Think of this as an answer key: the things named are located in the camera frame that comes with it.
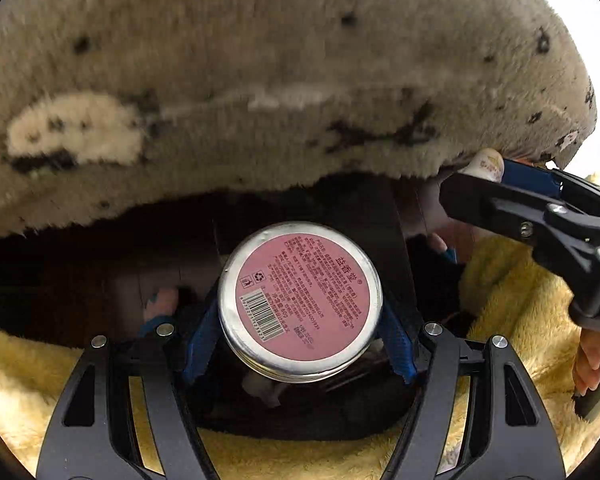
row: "pink label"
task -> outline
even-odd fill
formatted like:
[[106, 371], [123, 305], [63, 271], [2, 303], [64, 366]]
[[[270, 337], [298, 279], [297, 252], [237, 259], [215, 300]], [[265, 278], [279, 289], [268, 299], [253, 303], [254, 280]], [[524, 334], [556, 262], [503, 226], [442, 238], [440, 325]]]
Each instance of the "pink label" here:
[[270, 352], [295, 361], [344, 350], [365, 325], [369, 302], [366, 277], [353, 256], [309, 234], [262, 244], [247, 258], [235, 287], [249, 334]]

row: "round tin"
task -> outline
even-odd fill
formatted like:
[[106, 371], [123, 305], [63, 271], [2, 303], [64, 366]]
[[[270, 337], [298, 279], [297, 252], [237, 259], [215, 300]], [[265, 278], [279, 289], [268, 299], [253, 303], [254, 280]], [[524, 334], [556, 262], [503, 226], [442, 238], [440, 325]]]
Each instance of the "round tin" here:
[[371, 343], [382, 309], [373, 263], [352, 240], [309, 222], [272, 225], [227, 261], [219, 316], [234, 353], [265, 377], [331, 377]]

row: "barcode number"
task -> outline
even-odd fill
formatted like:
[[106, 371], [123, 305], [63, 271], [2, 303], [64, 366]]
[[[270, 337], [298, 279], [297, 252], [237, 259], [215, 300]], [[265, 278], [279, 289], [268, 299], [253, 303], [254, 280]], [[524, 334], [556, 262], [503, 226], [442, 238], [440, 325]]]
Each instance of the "barcode number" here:
[[240, 301], [260, 339], [268, 341], [285, 333], [261, 288], [241, 296]]

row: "plush fabric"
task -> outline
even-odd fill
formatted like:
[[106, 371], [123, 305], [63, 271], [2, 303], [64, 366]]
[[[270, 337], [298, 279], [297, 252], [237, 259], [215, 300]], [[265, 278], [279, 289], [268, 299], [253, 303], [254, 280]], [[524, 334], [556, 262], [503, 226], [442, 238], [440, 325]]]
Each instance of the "plush fabric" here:
[[[480, 242], [461, 283], [464, 304], [482, 310], [471, 336], [505, 335], [531, 374], [572, 470], [600, 436], [573, 411], [571, 364], [578, 328], [567, 316], [571, 293], [564, 282], [531, 260], [528, 248], [503, 238]], [[0, 434], [34, 472], [48, 420], [79, 350], [21, 340], [0, 332]], [[160, 471], [142, 393], [132, 384], [134, 420], [144, 463]], [[466, 391], [460, 388], [447, 457], [464, 427]], [[378, 479], [395, 447], [399, 426], [354, 442], [279, 442], [201, 431], [220, 477], [232, 479]]]
[[564, 165], [593, 89], [544, 0], [2, 0], [0, 236], [214, 189]]

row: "dark wooden floor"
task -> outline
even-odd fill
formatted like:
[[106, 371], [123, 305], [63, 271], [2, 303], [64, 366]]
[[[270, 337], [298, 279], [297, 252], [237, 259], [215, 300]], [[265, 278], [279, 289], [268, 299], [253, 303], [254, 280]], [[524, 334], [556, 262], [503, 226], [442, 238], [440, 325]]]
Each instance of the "dark wooden floor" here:
[[[405, 236], [438, 232], [470, 256], [471, 228], [450, 221], [438, 201], [440, 178], [394, 183]], [[222, 267], [213, 196], [142, 206], [90, 227], [0, 240], [0, 328], [65, 346], [93, 335], [134, 336], [142, 309], [161, 286], [203, 297]]]

